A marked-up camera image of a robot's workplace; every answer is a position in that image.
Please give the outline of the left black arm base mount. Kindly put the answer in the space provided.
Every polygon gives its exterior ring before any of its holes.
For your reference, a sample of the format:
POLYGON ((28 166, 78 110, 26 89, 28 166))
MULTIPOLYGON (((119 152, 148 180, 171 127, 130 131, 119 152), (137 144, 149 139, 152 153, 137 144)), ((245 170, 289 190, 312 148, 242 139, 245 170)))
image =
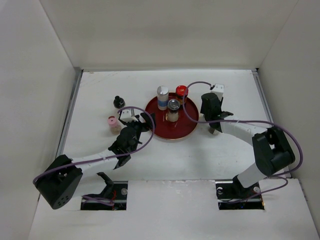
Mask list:
POLYGON ((82 211, 125 211, 129 183, 113 181, 104 172, 97 175, 104 181, 105 187, 100 193, 86 194, 81 198, 82 211))

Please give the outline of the red lid sauce jar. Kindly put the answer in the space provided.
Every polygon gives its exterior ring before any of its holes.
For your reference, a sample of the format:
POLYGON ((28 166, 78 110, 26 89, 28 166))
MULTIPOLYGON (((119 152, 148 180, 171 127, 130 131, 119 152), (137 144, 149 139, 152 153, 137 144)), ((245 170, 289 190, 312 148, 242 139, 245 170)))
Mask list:
POLYGON ((182 106, 188 96, 189 90, 187 88, 187 86, 185 85, 178 85, 175 89, 175 96, 176 99, 179 101, 180 105, 182 106))

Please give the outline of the grey lid red label jar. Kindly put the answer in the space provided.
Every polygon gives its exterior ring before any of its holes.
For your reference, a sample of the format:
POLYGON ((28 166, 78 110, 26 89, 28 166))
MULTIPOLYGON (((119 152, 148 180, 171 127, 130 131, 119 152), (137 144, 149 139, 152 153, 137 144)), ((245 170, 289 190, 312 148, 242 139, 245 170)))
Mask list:
POLYGON ((210 127, 210 128, 208 129, 208 131, 209 131, 209 133, 210 133, 211 135, 214 135, 214 136, 219 134, 219 131, 216 130, 216 129, 214 129, 214 128, 212 128, 212 127, 210 127))

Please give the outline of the pink lid spice jar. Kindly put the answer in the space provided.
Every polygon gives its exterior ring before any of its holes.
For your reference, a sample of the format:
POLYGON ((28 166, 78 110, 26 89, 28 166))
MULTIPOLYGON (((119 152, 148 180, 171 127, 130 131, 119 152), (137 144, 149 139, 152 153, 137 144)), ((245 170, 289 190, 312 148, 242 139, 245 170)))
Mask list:
POLYGON ((119 120, 115 116, 109 116, 107 119, 107 123, 108 123, 110 131, 113 134, 118 135, 121 132, 122 126, 121 126, 119 120))

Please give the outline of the metal table edge rail right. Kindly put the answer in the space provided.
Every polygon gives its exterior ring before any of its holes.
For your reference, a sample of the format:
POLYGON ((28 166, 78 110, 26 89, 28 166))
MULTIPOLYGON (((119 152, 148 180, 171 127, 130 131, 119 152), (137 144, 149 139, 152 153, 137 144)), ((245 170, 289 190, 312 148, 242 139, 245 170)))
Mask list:
POLYGON ((262 87, 262 84, 261 84, 261 81, 260 81, 260 78, 259 78, 259 73, 258 73, 258 71, 256 69, 252 70, 251 73, 252 73, 252 76, 254 78, 254 82, 256 84, 256 87, 257 87, 257 90, 258 90, 258 93, 259 93, 259 96, 260 96, 260 99, 261 99, 261 102, 262 102, 262 106, 263 106, 266 118, 267 118, 267 120, 269 122, 273 122, 273 117, 272 117, 272 114, 270 112, 270 108, 268 106, 268 102, 267 102, 267 99, 266 99, 266 96, 265 96, 265 93, 264 93, 264 90, 263 90, 263 87, 262 87))

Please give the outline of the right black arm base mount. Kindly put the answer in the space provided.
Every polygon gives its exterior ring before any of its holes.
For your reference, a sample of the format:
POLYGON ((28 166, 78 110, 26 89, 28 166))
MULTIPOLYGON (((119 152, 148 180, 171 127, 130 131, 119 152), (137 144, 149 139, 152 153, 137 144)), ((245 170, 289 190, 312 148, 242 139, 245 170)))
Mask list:
POLYGON ((264 210, 264 202, 258 182, 244 188, 238 180, 222 179, 215 181, 219 210, 264 210))

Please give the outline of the small black soy bottle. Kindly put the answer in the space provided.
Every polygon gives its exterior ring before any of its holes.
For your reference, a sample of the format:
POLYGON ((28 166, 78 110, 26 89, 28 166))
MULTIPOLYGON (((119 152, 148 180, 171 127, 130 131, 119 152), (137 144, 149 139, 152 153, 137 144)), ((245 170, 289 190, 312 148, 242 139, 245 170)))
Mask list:
POLYGON ((116 95, 113 100, 113 106, 116 109, 121 109, 126 106, 125 100, 122 97, 116 95))

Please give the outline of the metal table edge rail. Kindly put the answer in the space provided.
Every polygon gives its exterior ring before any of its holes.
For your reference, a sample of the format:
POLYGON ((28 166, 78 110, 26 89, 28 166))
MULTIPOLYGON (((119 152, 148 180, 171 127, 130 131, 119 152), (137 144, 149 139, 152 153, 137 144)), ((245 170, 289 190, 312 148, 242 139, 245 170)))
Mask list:
POLYGON ((64 118, 64 122, 63 122, 62 131, 60 134, 55 158, 57 158, 58 156, 60 156, 64 152, 64 148, 65 148, 65 144, 66 144, 66 140, 67 140, 67 136, 68 136, 71 120, 72 120, 72 115, 73 115, 74 107, 76 104, 76 100, 77 100, 77 96, 78 96, 78 92, 79 92, 79 88, 80 88, 80 83, 82 80, 82 75, 84 72, 84 70, 80 67, 75 67, 74 70, 75 70, 75 78, 73 81, 73 85, 72 85, 72 89, 71 89, 71 93, 70 93, 70 97, 69 97, 68 106, 66 109, 66 114, 65 114, 65 118, 64 118))
POLYGON ((262 84, 261 84, 261 81, 260 81, 260 78, 259 78, 259 73, 258 73, 258 71, 256 69, 252 70, 251 73, 252 73, 252 76, 254 78, 254 82, 256 84, 256 87, 257 87, 257 90, 258 90, 258 93, 259 93, 259 96, 260 96, 260 99, 261 99, 261 102, 262 102, 262 106, 263 106, 266 118, 267 118, 267 120, 269 122, 273 122, 273 117, 272 117, 272 114, 270 112, 270 108, 268 106, 268 102, 267 102, 267 99, 266 99, 266 96, 265 96, 265 93, 264 93, 264 90, 263 90, 263 87, 262 87, 262 84))

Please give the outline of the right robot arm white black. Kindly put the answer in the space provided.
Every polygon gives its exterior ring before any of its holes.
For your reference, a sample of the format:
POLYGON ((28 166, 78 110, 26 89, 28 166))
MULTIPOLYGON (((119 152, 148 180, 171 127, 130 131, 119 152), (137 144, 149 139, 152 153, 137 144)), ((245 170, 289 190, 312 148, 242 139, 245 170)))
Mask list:
POLYGON ((296 157, 282 129, 241 123, 228 111, 222 110, 222 99, 215 93, 201 96, 200 113, 210 127, 223 134, 234 136, 251 145, 254 163, 233 178, 232 192, 238 198, 245 197, 250 187, 292 164, 296 157))

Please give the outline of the clear top pepper grinder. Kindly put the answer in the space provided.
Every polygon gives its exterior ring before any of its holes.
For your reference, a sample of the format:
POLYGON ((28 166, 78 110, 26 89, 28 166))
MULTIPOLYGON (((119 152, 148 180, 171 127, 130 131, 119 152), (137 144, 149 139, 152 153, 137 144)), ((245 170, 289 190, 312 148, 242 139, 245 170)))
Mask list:
POLYGON ((169 122, 176 122, 179 119, 179 109, 180 109, 180 102, 176 99, 171 99, 168 101, 167 104, 167 120, 169 122))

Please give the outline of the silver lid blue label shaker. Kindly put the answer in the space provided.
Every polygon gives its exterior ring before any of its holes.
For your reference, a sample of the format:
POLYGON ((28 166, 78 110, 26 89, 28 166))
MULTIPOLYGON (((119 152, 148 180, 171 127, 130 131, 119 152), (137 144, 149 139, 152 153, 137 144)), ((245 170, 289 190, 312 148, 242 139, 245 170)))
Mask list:
POLYGON ((166 86, 159 86, 157 88, 157 106, 161 111, 165 111, 168 107, 169 89, 166 86))

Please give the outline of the metal table edge rail left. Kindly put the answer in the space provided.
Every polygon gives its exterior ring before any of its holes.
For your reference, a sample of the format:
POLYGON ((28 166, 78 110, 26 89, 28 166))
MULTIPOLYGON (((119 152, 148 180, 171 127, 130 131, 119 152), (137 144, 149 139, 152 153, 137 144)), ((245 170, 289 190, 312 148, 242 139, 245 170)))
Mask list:
POLYGON ((58 156, 60 156, 64 152, 64 148, 65 148, 65 144, 66 144, 66 140, 67 140, 67 136, 68 136, 71 120, 72 120, 72 115, 73 115, 74 107, 76 104, 76 100, 77 100, 77 96, 78 96, 78 92, 79 92, 79 88, 80 88, 80 83, 82 80, 82 75, 84 72, 84 70, 80 67, 75 67, 74 70, 75 70, 75 78, 73 81, 73 85, 72 85, 72 89, 71 89, 71 93, 70 93, 70 97, 69 97, 68 106, 66 109, 66 114, 65 114, 65 118, 64 118, 64 122, 63 122, 62 131, 60 134, 55 158, 57 158, 58 156))

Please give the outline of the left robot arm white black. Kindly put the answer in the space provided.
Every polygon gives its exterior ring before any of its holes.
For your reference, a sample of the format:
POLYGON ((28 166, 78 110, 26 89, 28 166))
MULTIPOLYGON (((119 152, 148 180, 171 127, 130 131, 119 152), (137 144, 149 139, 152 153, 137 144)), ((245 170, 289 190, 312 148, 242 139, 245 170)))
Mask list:
POLYGON ((155 132, 156 115, 143 111, 133 119, 121 118, 120 122, 125 127, 106 150, 79 158, 70 158, 62 154, 33 179, 33 185, 53 210, 62 208, 77 195, 82 197, 83 205, 97 203, 109 208, 117 205, 115 184, 106 171, 123 167, 132 154, 146 147, 146 144, 140 141, 140 137, 144 132, 155 132), (94 175, 104 181, 96 185, 95 193, 78 192, 81 180, 94 175))

